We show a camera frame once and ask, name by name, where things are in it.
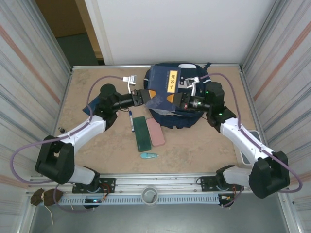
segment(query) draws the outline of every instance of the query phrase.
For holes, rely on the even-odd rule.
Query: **book cover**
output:
[[[153,66],[150,69],[148,89],[156,95],[146,103],[147,108],[175,111],[176,106],[167,101],[167,96],[178,92],[180,71],[178,67]]]

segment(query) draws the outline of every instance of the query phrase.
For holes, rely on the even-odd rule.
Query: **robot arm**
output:
[[[217,171],[218,185],[223,189],[228,184],[250,187],[259,198],[279,191],[290,184],[289,171],[264,153],[270,153],[288,165],[283,152],[274,152],[258,141],[243,125],[233,112],[224,106],[224,91],[220,83],[208,82],[205,97],[189,94],[174,94],[173,103],[184,109],[206,112],[209,124],[227,137],[247,157],[252,169],[226,166]]]
[[[122,108],[140,106],[155,95],[154,91],[134,90],[121,95],[111,84],[101,87],[94,115],[73,130],[58,136],[69,136],[57,142],[43,144],[35,165],[35,170],[51,180],[65,184],[80,183],[93,192],[99,185],[99,173],[74,164],[74,155],[89,140],[108,130],[117,119],[116,112]],[[49,135],[44,140],[55,139]]]
[[[64,184],[81,183],[89,191],[97,190],[99,173],[87,168],[75,166],[74,155],[78,149],[94,136],[103,133],[114,123],[116,112],[121,108],[140,106],[150,100],[156,93],[151,90],[134,90],[129,94],[121,95],[111,84],[101,87],[98,96],[100,102],[96,105],[94,116],[89,125],[75,135],[58,142],[43,144],[35,166],[37,172],[48,178]],[[256,196],[264,198],[289,185],[289,172],[279,163],[262,153],[263,150],[272,153],[279,160],[288,164],[287,156],[281,151],[275,153],[272,149],[259,142],[243,125],[239,128],[236,116],[224,106],[224,91],[220,83],[208,82],[205,97],[191,96],[190,94],[173,94],[172,103],[195,111],[206,112],[209,124],[219,133],[231,140],[252,165],[252,169],[226,166],[217,171],[218,186],[238,184],[250,187]],[[77,126],[68,135],[85,123]],[[241,130],[261,148],[257,148]]]

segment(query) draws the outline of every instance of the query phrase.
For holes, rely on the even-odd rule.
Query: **yellow label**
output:
[[[167,85],[168,93],[175,93],[177,72],[178,72],[177,70],[170,70],[169,83]]]

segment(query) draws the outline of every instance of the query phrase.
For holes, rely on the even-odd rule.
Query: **light blue object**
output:
[[[153,158],[157,158],[158,155],[157,154],[153,154],[153,153],[141,153],[140,157],[142,159],[153,159]]]

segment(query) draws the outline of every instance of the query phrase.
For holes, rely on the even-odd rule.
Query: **floor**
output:
[[[70,66],[97,66],[99,63],[87,33],[56,39]]]
[[[288,233],[277,194],[242,194],[231,209],[206,205],[100,206],[85,214],[37,207],[31,233]]]

